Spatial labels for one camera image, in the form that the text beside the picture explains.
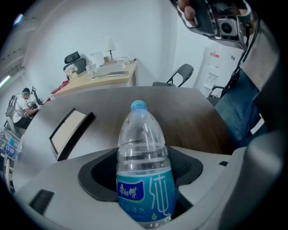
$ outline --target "blue fabric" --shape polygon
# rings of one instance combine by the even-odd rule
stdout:
[[[243,146],[245,143],[247,146],[254,138],[250,130],[260,120],[259,111],[253,102],[258,92],[248,76],[240,71],[235,86],[228,90],[215,106],[237,145]]]
[[[267,133],[267,127],[263,124],[253,135],[248,135],[248,137],[244,138],[243,140],[239,141],[236,145],[237,148],[248,146],[248,144],[257,136],[260,136],[264,133]]]

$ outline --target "blue label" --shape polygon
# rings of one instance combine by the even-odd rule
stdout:
[[[117,175],[120,207],[137,222],[153,222],[173,214],[175,187],[172,171],[145,176]]]
[[[7,154],[7,156],[9,156],[10,158],[14,159],[15,155],[17,154],[17,151],[14,148],[11,148],[11,146],[9,146],[8,144],[5,144],[5,146],[3,146],[5,153]]]
[[[15,140],[13,138],[10,138],[8,144],[13,148],[15,145]]]

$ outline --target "black cable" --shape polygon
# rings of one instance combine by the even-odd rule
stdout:
[[[227,85],[222,90],[220,98],[222,98],[224,96],[224,94],[227,93],[227,91],[237,83],[237,81],[238,81],[238,79],[240,77],[240,75],[239,75],[240,74],[240,70],[241,70],[240,64],[246,60],[246,58],[247,58],[247,56],[248,56],[248,54],[249,54],[249,52],[251,50],[251,47],[253,46],[253,44],[254,44],[254,42],[256,40],[257,34],[259,32],[259,28],[260,28],[260,19],[258,19],[256,12],[254,14],[255,14],[255,19],[256,19],[257,25],[256,25],[256,30],[255,30],[253,39],[251,41],[251,44],[249,46],[249,38],[250,38],[249,29],[251,28],[251,25],[248,25],[248,26],[245,26],[246,27],[246,37],[247,37],[246,46],[248,47],[248,49],[246,50],[246,52],[243,52],[243,54],[241,55],[241,58],[240,58],[240,60],[239,60],[239,62],[237,64],[236,69],[233,71],[229,82],[227,83]]]
[[[17,110],[15,109],[15,103],[17,103],[17,97],[15,97],[15,98],[13,98],[12,100],[10,100],[10,102],[9,102],[9,105],[8,105],[8,108],[9,108],[9,106],[12,106],[13,107],[13,109],[15,110],[15,112],[19,115],[19,117],[22,117],[18,112],[17,112]]]

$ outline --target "table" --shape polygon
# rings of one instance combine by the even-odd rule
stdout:
[[[135,76],[136,68],[137,68],[137,61],[125,66],[124,71],[129,72],[129,74],[126,76],[108,77],[105,75],[101,77],[96,77],[94,79],[92,79],[87,73],[87,71],[85,71],[83,74],[81,74],[81,76],[70,80],[69,84],[64,86],[56,93],[52,94],[51,97],[53,99],[74,92],[84,92],[103,88],[133,86],[136,80]]]
[[[232,154],[223,120],[197,89],[150,86],[88,91],[49,101],[35,116],[23,137],[22,154],[14,164],[15,190],[56,163],[48,138],[72,108],[93,112],[97,117],[69,159],[117,147],[122,123],[135,100],[146,102],[163,131],[166,145]]]

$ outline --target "plastic bottle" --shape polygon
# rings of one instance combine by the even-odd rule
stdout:
[[[0,149],[8,157],[18,160],[22,151],[22,141],[6,129],[0,130]]]
[[[118,139],[120,207],[146,229],[171,220],[175,186],[162,130],[143,101],[131,105]]]

